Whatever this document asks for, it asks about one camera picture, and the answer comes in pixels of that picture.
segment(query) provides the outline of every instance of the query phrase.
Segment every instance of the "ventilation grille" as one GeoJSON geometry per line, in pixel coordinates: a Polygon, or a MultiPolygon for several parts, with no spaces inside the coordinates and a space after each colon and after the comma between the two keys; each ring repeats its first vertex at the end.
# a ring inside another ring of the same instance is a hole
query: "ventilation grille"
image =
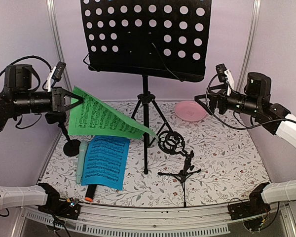
{"type": "MultiPolygon", "coordinates": [[[[26,217],[28,219],[53,226],[53,218],[45,213],[37,213],[27,210],[26,217]]],[[[210,237],[229,234],[228,225],[220,225],[215,227],[191,229],[188,231],[128,231],[113,228],[95,227],[89,224],[72,224],[67,223],[66,227],[70,231],[85,233],[99,237],[210,237]]],[[[56,227],[62,229],[63,227],[56,224],[56,227]]]]}

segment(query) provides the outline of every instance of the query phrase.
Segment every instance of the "round black base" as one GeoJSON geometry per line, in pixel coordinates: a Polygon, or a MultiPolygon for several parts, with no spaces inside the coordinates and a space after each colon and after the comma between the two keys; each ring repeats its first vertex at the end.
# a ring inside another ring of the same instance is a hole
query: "round black base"
{"type": "Polygon", "coordinates": [[[68,157],[74,157],[79,154],[79,146],[80,146],[80,141],[79,140],[71,140],[72,143],[67,142],[64,145],[64,153],[68,157]]]}

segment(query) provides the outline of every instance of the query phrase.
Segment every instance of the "white wall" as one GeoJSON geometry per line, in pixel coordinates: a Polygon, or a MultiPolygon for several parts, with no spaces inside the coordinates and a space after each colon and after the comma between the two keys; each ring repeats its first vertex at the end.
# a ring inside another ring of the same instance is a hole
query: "white wall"
{"type": "MultiPolygon", "coordinates": [[[[72,85],[77,85],[102,100],[134,100],[142,91],[139,75],[92,72],[82,63],[87,54],[80,1],[55,1],[64,56],[72,85]]],[[[215,65],[226,63],[237,79],[246,49],[252,0],[212,0],[210,39],[206,58],[206,78],[197,84],[171,79],[150,78],[150,91],[158,100],[193,100],[205,92],[215,65]]]]}
{"type": "MultiPolygon", "coordinates": [[[[45,58],[51,65],[57,63],[46,2],[0,1],[0,71],[15,59],[33,54],[45,58]]],[[[48,68],[43,63],[32,60],[24,63],[33,64],[41,80],[47,77],[48,68]]],[[[33,115],[25,115],[23,124],[36,119],[33,115]]],[[[25,130],[14,128],[15,123],[11,119],[0,134],[0,185],[33,185],[59,128],[48,125],[44,117],[25,130]]],[[[11,218],[0,217],[0,237],[11,233],[16,212],[13,208],[10,211],[11,218]]]]}
{"type": "MultiPolygon", "coordinates": [[[[262,1],[249,71],[271,77],[271,102],[296,116],[296,0],[262,1]]],[[[295,148],[263,128],[250,134],[273,182],[296,179],[295,148]]],[[[296,218],[296,202],[292,206],[296,218]]]]}

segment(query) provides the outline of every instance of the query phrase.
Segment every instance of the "black music stand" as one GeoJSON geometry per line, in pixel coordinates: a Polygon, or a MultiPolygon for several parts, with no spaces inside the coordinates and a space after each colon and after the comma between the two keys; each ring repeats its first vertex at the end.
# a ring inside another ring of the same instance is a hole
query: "black music stand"
{"type": "MultiPolygon", "coordinates": [[[[89,69],[140,74],[140,106],[149,127],[150,102],[169,123],[149,92],[148,76],[199,82],[204,79],[211,0],[81,0],[89,69]]],[[[148,173],[149,135],[144,135],[144,173],[148,173]]]]}

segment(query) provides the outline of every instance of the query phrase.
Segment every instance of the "black microphone stand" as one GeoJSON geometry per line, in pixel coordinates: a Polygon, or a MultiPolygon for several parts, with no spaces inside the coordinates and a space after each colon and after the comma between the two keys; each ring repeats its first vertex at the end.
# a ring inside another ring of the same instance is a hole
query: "black microphone stand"
{"type": "Polygon", "coordinates": [[[181,183],[184,195],[184,207],[186,207],[185,181],[192,174],[201,172],[201,169],[193,172],[188,172],[188,170],[192,171],[195,167],[194,165],[191,165],[192,158],[194,157],[194,152],[191,151],[190,153],[188,153],[185,150],[185,141],[183,136],[174,131],[161,132],[159,135],[158,146],[164,153],[170,155],[180,154],[185,157],[183,169],[181,169],[178,174],[158,172],[158,175],[172,176],[181,183]]]}

